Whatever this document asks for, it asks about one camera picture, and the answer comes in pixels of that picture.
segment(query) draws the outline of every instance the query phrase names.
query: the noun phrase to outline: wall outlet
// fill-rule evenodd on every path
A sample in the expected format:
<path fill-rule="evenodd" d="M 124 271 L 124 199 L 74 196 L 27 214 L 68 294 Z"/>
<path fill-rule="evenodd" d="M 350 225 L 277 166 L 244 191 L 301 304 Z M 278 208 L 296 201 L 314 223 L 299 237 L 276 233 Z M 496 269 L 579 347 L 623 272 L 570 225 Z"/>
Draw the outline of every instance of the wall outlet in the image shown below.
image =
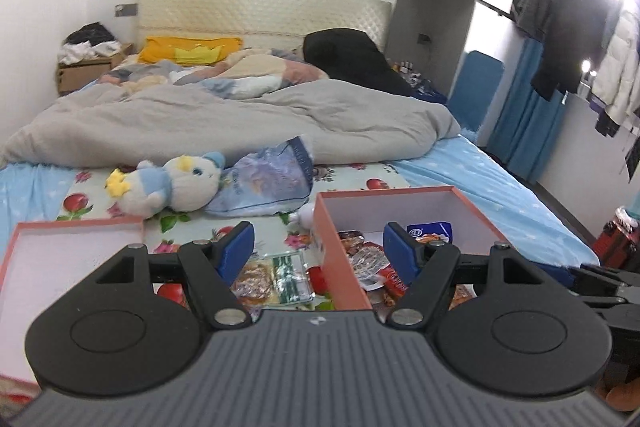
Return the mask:
<path fill-rule="evenodd" d="M 116 4 L 115 7 L 116 17 L 135 17 L 138 15 L 138 5 L 132 4 Z"/>

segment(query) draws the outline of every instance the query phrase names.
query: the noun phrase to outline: blue snack package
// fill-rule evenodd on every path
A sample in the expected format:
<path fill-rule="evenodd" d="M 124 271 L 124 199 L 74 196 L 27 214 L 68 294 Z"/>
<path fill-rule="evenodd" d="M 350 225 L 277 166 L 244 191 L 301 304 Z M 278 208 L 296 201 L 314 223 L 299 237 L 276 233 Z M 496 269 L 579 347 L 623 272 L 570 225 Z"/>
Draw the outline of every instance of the blue snack package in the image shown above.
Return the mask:
<path fill-rule="evenodd" d="M 222 173 L 220 189 L 205 206 L 219 217 L 292 212 L 309 198 L 314 163 L 298 136 L 240 158 Z"/>
<path fill-rule="evenodd" d="M 418 243 L 430 243 L 438 239 L 446 243 L 453 243 L 453 229 L 451 228 L 451 223 L 447 221 L 409 225 L 406 227 L 406 231 Z"/>

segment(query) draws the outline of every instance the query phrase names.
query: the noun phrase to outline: orange pillow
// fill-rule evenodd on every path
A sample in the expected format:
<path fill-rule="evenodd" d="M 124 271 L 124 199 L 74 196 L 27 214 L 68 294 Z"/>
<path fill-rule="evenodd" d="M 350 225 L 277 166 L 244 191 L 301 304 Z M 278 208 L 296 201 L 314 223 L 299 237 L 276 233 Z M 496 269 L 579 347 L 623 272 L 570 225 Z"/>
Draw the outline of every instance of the orange pillow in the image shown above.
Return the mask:
<path fill-rule="evenodd" d="M 172 60 L 181 66 L 214 64 L 224 60 L 229 54 L 240 51 L 241 47 L 242 39 L 240 37 L 219 39 L 147 37 L 145 47 L 138 55 L 138 60 L 151 64 L 155 64 L 160 60 Z M 191 54 L 190 52 L 196 48 L 198 49 L 197 52 Z"/>

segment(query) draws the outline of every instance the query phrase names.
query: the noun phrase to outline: light blue bed sheet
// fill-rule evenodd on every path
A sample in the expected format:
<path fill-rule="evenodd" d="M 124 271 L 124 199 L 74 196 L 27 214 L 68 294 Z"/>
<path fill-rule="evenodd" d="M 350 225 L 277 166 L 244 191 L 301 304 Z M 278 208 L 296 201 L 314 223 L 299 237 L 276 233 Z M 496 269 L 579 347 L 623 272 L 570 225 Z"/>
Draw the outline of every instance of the light blue bed sheet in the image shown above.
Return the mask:
<path fill-rule="evenodd" d="M 0 263 L 20 221 L 52 221 L 76 177 L 76 170 L 9 164 L 0 170 Z"/>
<path fill-rule="evenodd" d="M 425 156 L 392 165 L 414 187 L 459 188 L 530 261 L 599 264 L 533 192 L 462 136 L 440 140 Z"/>

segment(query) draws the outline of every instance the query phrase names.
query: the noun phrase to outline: gray jacket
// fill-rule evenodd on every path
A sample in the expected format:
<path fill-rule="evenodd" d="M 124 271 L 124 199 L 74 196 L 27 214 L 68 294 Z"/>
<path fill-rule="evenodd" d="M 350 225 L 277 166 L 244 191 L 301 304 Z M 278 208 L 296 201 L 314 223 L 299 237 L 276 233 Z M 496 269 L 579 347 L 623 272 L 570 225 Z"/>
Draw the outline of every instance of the gray jacket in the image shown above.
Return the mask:
<path fill-rule="evenodd" d="M 553 0 L 520 0 L 516 24 L 522 31 L 544 41 L 551 16 Z"/>

